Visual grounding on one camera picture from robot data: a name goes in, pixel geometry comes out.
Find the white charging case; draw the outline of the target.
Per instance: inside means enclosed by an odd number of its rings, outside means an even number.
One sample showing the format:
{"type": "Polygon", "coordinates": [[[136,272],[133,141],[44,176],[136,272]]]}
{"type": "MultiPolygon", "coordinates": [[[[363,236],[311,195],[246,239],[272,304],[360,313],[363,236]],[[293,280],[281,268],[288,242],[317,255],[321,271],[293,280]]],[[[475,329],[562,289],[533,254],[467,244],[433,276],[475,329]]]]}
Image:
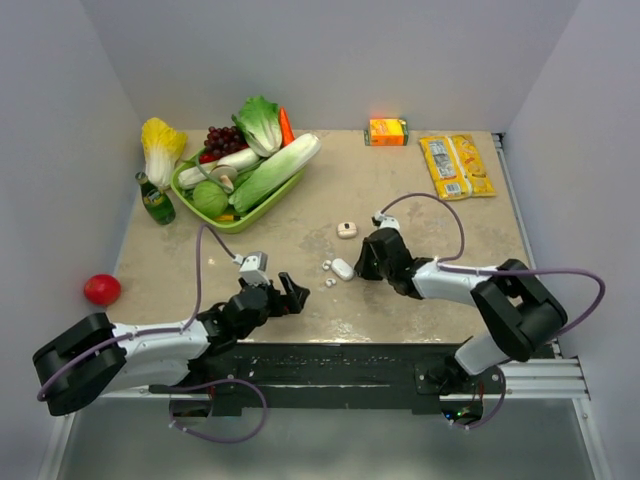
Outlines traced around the white charging case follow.
{"type": "Polygon", "coordinates": [[[331,262],[330,269],[338,278],[343,281],[350,281],[355,276],[353,267],[341,258],[334,259],[331,262]]]}

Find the beige earbud charging case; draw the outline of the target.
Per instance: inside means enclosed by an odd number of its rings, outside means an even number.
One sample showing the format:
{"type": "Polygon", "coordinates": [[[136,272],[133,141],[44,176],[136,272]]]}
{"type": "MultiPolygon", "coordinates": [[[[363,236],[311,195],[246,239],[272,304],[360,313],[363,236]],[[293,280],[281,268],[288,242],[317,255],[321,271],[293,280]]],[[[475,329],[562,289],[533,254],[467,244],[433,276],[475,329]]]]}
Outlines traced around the beige earbud charging case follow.
{"type": "Polygon", "coordinates": [[[336,234],[340,239],[352,239],[358,235],[358,227],[353,222],[339,223],[336,227],[336,234]]]}

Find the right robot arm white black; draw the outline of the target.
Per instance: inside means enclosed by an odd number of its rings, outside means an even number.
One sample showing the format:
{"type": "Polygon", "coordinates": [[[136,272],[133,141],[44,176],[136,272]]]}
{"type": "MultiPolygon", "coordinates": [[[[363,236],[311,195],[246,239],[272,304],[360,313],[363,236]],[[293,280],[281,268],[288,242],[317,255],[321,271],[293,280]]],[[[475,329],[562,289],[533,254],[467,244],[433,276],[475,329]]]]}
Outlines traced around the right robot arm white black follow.
{"type": "Polygon", "coordinates": [[[568,321],[559,301],[521,261],[455,269],[435,258],[412,256],[400,233],[390,227],[365,237],[354,270],[364,280],[387,281],[402,296],[477,308],[487,332],[463,343],[432,374],[459,393],[469,392],[489,368],[528,361],[568,321]]]}

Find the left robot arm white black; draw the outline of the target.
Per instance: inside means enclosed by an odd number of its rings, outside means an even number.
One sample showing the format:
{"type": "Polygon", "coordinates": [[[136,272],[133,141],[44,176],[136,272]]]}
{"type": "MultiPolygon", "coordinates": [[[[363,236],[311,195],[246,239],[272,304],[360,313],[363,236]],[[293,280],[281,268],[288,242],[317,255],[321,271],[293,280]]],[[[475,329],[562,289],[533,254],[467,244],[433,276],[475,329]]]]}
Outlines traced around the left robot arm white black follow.
{"type": "Polygon", "coordinates": [[[279,288],[242,281],[228,301],[177,323],[139,327],[113,323],[104,312],[86,316],[34,353],[37,400],[51,415],[64,416],[105,393],[139,386],[200,390],[207,380],[204,361],[231,350],[267,320],[303,311],[309,289],[286,272],[278,277],[279,288]]]}

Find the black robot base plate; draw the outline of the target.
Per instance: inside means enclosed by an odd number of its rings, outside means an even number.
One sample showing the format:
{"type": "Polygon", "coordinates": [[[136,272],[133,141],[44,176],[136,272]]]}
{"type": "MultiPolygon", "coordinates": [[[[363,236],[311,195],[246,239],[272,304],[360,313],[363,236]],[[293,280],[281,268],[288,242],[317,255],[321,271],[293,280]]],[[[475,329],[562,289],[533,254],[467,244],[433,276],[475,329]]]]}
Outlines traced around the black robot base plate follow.
{"type": "Polygon", "coordinates": [[[439,414],[446,401],[461,407],[476,391],[501,394],[492,367],[477,377],[446,380],[454,344],[239,343],[189,362],[174,387],[153,394],[212,394],[217,415],[244,408],[380,409],[439,414]]]}

